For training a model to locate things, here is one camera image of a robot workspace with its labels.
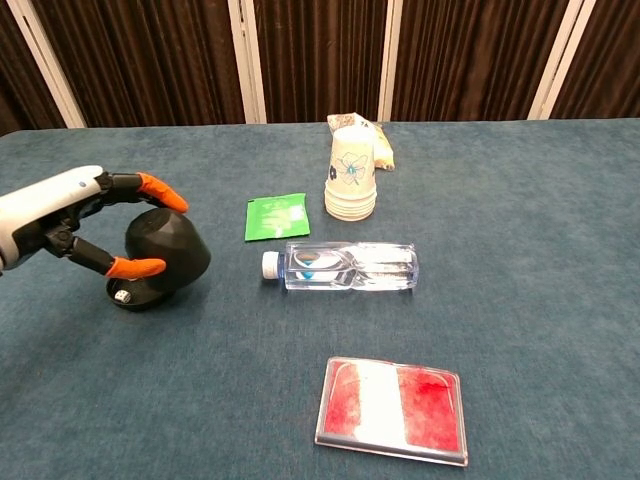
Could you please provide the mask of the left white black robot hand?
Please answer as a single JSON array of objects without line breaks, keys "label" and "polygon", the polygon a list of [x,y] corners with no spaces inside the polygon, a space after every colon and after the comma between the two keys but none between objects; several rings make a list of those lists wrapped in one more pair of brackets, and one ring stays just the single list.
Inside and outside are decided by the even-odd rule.
[{"label": "left white black robot hand", "polygon": [[1,197],[1,270],[44,249],[107,278],[138,279],[166,270],[159,258],[113,256],[78,237],[80,221],[116,203],[145,201],[179,213],[187,201],[151,174],[110,173],[99,165],[72,168]]}]

